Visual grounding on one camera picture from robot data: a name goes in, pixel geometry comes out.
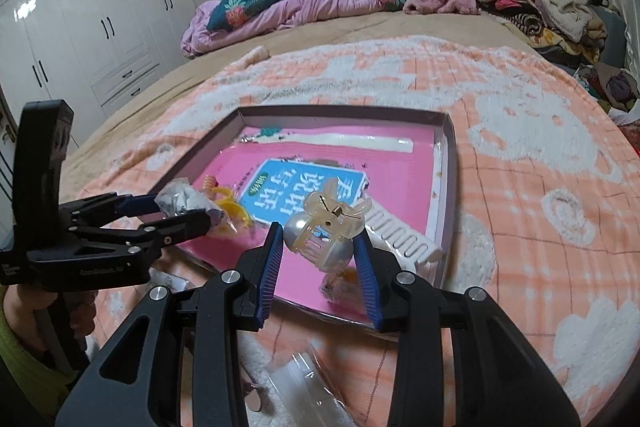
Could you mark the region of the person's left hand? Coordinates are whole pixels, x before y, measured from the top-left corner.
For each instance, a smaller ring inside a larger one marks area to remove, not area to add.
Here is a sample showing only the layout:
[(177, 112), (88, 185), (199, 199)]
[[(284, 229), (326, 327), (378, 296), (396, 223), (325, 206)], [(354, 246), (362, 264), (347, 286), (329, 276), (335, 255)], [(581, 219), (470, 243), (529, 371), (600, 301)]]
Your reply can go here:
[[(78, 340), (91, 335), (96, 327), (98, 295), (99, 291), (84, 291), (80, 294), (80, 303), (70, 312), (70, 328)], [(9, 286), (2, 298), (2, 309), (9, 328), (35, 351), (48, 350), (38, 329), (36, 312), (48, 309), (56, 298), (56, 294), (23, 285)]]

